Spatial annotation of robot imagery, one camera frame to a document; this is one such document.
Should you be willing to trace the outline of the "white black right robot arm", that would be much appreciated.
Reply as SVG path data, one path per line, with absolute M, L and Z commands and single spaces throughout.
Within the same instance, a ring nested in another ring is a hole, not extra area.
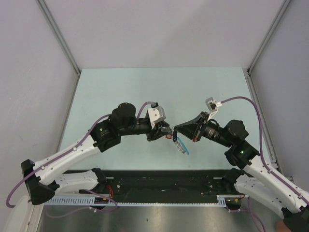
M 224 176 L 226 193 L 237 191 L 255 199 L 281 217 L 292 232 L 309 230 L 309 193 L 262 160 L 261 153 L 246 141 L 249 134 L 241 120 L 231 120 L 222 128 L 201 112 L 174 129 L 193 142 L 205 137 L 228 147 L 225 156 L 234 168 Z

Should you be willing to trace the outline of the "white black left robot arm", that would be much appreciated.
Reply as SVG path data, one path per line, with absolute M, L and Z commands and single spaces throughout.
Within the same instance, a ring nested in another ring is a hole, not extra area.
M 157 103 L 152 103 L 146 116 L 141 118 L 136 107 L 125 102 L 111 114 L 97 120 L 75 144 L 41 161 L 25 160 L 21 168 L 31 203 L 40 205 L 56 194 L 67 192 L 102 193 L 107 187 L 107 178 L 100 168 L 73 174 L 67 174 L 66 171 L 120 144 L 123 136 L 144 134 L 147 141 L 151 142 L 172 134 L 165 118 L 163 108 Z

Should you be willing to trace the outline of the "metal key organizer with rings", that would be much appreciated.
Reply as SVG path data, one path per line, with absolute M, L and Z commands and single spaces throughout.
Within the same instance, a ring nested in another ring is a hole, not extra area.
M 187 147 L 185 146 L 185 144 L 183 143 L 182 139 L 178 136 L 177 138 L 177 142 L 174 142 L 174 144 L 177 146 L 177 148 L 183 153 L 183 154 L 187 154 L 189 155 L 189 150 L 187 149 Z

